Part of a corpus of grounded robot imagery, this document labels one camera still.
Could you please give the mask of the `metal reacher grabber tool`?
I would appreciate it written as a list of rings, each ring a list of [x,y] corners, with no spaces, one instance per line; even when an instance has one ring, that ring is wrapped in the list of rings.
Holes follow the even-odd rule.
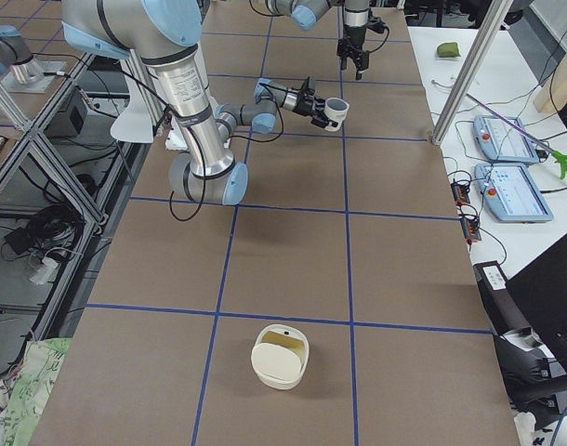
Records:
[[[500,121],[502,121],[506,125],[510,126],[512,129],[516,130],[524,138],[531,140],[534,144],[541,147],[543,150],[547,151],[555,159],[556,163],[560,165],[560,178],[564,179],[567,176],[567,155],[566,154],[563,154],[559,151],[552,149],[546,142],[544,142],[543,140],[541,140],[539,138],[534,137],[533,135],[528,133],[523,127],[513,123],[507,117],[501,115],[497,111],[494,111],[488,105],[479,101],[477,98],[474,98],[469,93],[466,94],[466,97],[469,98],[470,100],[472,100],[473,102],[475,102],[478,106],[481,106],[483,109],[485,109],[491,115],[493,115],[493,117],[499,119]]]

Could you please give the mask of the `green cloth pouch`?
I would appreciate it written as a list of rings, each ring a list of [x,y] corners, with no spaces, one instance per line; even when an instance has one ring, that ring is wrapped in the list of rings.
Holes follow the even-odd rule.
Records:
[[[441,59],[460,58],[460,49],[457,42],[443,42],[436,48],[436,54]]]

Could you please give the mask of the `teach pendant tablet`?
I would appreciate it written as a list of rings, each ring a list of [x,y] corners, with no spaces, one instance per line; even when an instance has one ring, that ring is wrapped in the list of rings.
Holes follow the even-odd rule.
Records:
[[[554,218],[525,164],[476,164],[473,180],[482,203],[500,222],[544,223]]]
[[[533,144],[502,120],[491,115],[477,115],[474,136],[482,154],[492,162],[538,164]]]

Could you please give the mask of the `cream lidded container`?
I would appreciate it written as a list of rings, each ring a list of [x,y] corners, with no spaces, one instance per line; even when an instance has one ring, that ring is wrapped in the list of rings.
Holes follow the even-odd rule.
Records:
[[[289,390],[301,381],[310,357],[308,338],[298,329],[271,324],[263,328],[251,351],[251,365],[266,386]]]

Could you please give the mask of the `white ribbed mug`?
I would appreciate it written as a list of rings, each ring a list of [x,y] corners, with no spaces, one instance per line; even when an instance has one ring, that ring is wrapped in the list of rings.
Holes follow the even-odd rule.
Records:
[[[324,129],[328,132],[336,132],[341,128],[348,115],[349,104],[342,98],[327,98],[323,112],[327,119]]]

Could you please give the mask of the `lower teach pendant tablet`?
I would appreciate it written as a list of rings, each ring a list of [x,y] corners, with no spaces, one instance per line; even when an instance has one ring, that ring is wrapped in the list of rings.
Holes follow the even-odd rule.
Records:
[[[525,164],[476,164],[473,180],[482,203],[500,222],[544,223],[554,218]]]

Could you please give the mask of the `aluminium frame post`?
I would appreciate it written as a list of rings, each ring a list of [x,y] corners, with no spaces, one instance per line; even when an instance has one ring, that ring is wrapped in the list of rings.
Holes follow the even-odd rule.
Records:
[[[442,108],[441,115],[434,126],[430,137],[433,145],[441,146],[459,106],[466,97],[469,87],[512,4],[513,0],[494,0],[491,2],[455,84]]]

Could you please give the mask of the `upper teach pendant tablet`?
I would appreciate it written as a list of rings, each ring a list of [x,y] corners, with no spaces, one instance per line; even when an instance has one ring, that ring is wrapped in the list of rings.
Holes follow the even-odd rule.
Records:
[[[538,164],[533,144],[502,120],[491,115],[477,115],[474,136],[482,154],[492,162]]]

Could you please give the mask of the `brown paper table mat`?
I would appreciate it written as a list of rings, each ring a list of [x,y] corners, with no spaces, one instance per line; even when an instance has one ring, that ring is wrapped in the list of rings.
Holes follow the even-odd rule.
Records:
[[[494,342],[399,11],[361,81],[337,67],[340,15],[308,33],[214,5],[203,50],[222,102],[259,77],[315,77],[342,130],[284,117],[232,148],[236,207],[175,203],[153,147],[33,434],[35,445],[515,445]],[[300,330],[299,384],[264,385],[259,332]]]

